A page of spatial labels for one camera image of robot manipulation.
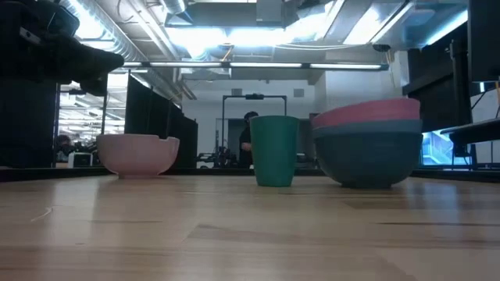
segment cup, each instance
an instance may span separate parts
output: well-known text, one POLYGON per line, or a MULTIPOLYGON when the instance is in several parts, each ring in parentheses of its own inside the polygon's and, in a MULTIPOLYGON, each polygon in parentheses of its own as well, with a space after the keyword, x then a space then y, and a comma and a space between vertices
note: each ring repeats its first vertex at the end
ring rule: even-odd
POLYGON ((298 124, 298 119, 290 116, 250 119, 252 157, 258 185, 291 185, 297 160, 298 124))

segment bowl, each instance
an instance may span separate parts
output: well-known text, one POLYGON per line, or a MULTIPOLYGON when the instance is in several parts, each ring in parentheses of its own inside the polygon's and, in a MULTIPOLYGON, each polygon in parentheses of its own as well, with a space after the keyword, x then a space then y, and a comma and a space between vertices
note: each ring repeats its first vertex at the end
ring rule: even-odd
POLYGON ((312 137, 325 137, 329 135, 346 133, 421 133, 421 120, 387 120, 349 123, 338 126, 325 126, 312 130, 312 137))
POLYGON ((412 98, 393 98, 348 105, 319 114, 312 127, 394 119, 420 119, 420 102, 412 98))
POLYGON ((321 169, 345 187, 389 188, 416 168, 421 133, 345 133, 314 140, 321 169))
POLYGON ((179 143, 175 137, 160 140, 154 135, 97 136, 101 163, 120 178, 157 176, 165 172, 177 157, 179 143))

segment wooden table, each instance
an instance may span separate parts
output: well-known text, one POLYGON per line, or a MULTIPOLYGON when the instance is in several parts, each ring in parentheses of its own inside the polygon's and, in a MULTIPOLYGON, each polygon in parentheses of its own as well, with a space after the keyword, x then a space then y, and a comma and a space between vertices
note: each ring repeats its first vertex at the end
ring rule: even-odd
POLYGON ((0 183, 0 280, 498 280, 500 186, 253 177, 0 183))

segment pink bowl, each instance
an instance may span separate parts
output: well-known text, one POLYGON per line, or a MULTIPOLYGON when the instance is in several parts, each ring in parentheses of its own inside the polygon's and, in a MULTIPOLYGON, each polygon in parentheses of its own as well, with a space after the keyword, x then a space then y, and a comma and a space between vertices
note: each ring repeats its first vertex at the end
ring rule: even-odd
POLYGON ((179 139, 138 134, 97 136, 101 163, 120 177, 157 176, 168 170, 177 157, 179 139))
POLYGON ((348 105, 319 114, 312 120, 312 127, 395 119, 420 119, 420 102, 412 98, 393 98, 348 105))

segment person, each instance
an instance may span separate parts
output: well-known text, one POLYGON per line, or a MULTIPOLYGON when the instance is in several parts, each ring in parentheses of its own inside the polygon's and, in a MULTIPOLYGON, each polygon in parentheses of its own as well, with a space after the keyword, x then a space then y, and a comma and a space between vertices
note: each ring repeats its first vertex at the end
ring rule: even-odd
POLYGON ((242 169, 250 169, 253 164, 252 160, 252 136, 250 135, 250 119, 259 116, 257 112, 249 112, 245 114, 245 129, 240 135, 240 162, 239 167, 242 169))

